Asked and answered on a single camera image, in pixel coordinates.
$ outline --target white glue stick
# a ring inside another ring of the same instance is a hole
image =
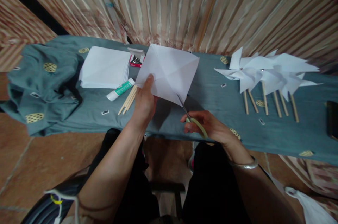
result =
[[[130,78],[128,81],[126,81],[120,87],[118,87],[116,90],[110,92],[107,95],[107,98],[110,101],[114,101],[116,98],[118,98],[119,96],[121,96],[124,92],[126,92],[127,90],[129,90],[134,85],[135,85],[135,81],[132,78]]]

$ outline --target wooden stick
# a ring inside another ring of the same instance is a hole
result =
[[[127,111],[129,111],[129,108],[130,108],[131,105],[133,104],[133,102],[134,102],[134,100],[135,100],[135,97],[136,97],[136,92],[134,93],[134,96],[132,97],[132,99],[130,100],[129,105],[127,106]]]
[[[262,81],[262,87],[263,87],[263,96],[264,96],[265,114],[268,116],[268,115],[269,115],[269,111],[268,111],[268,102],[267,102],[267,96],[265,95],[265,85],[264,85],[264,81]]]
[[[133,103],[133,101],[134,101],[134,99],[135,99],[135,94],[136,94],[136,93],[134,92],[133,95],[132,95],[132,97],[129,99],[129,102],[128,102],[126,108],[124,109],[124,111],[123,111],[123,113],[122,113],[123,115],[126,114],[126,112],[129,110],[131,104]]]
[[[130,100],[131,94],[132,94],[132,92],[134,91],[135,88],[137,88],[136,85],[134,85],[134,87],[131,89],[129,95],[127,96],[126,100],[124,101],[124,103],[123,103],[123,105],[122,105],[122,107],[121,107],[121,109],[120,109],[120,111],[119,111],[119,113],[117,115],[120,115],[121,112],[122,112],[122,110],[123,110],[123,108],[126,107],[127,102]]]
[[[274,99],[277,107],[278,117],[282,117],[281,108],[279,107],[279,102],[277,98],[277,93],[274,91]]]
[[[249,110],[248,110],[248,101],[246,99],[246,90],[244,90],[244,104],[245,104],[245,113],[248,115]]]
[[[279,90],[279,95],[280,95],[281,100],[282,100],[282,105],[283,105],[284,113],[285,113],[286,116],[288,116],[289,112],[288,112],[288,109],[286,108],[284,97],[283,97],[283,94],[282,94],[281,90]]]
[[[290,94],[290,97],[291,97],[291,103],[292,103],[292,107],[293,107],[293,113],[295,114],[295,120],[296,120],[297,123],[299,123],[295,99],[293,98],[293,95],[291,95],[291,94]]]
[[[133,89],[133,91],[130,93],[130,98],[128,100],[128,102],[126,103],[126,106],[124,108],[124,111],[123,111],[123,115],[126,114],[126,111],[127,111],[127,107],[129,106],[130,102],[132,101],[133,97],[135,96],[135,93],[136,93],[136,89]]]
[[[257,106],[256,106],[256,104],[255,104],[254,98],[252,97],[251,92],[249,91],[249,89],[248,89],[248,93],[249,93],[249,97],[250,97],[250,99],[251,99],[251,102],[252,102],[252,105],[253,105],[255,111],[256,111],[257,113],[259,113],[259,112],[258,112],[258,109],[257,109]]]

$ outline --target scissors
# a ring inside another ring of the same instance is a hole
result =
[[[192,122],[192,123],[195,123],[198,128],[200,128],[200,130],[202,131],[203,134],[200,133],[201,137],[203,139],[206,139],[208,137],[208,134],[207,132],[205,131],[205,129],[203,128],[203,126],[194,118],[190,117],[186,108],[184,107],[184,104],[183,104],[183,101],[181,100],[180,96],[176,93],[176,95],[178,96],[180,102],[181,102],[181,105],[183,107],[183,110],[185,111],[186,115],[187,115],[187,118],[186,118],[186,122]]]

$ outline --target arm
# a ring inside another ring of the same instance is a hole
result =
[[[149,75],[143,89],[137,89],[132,118],[79,192],[80,215],[110,223],[114,219],[143,135],[155,113],[153,81]]]
[[[229,159],[236,164],[250,164],[252,157],[230,129],[209,111],[191,111],[191,117],[203,125],[208,136],[222,144]],[[184,132],[199,132],[194,123],[186,123]],[[245,209],[252,223],[301,223],[286,198],[259,168],[233,167]]]

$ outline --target bracelet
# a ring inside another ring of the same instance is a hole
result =
[[[242,169],[254,169],[258,166],[258,161],[255,157],[252,156],[252,158],[253,158],[253,163],[250,163],[250,164],[236,164],[230,160],[228,160],[228,162],[232,167],[238,167]]]

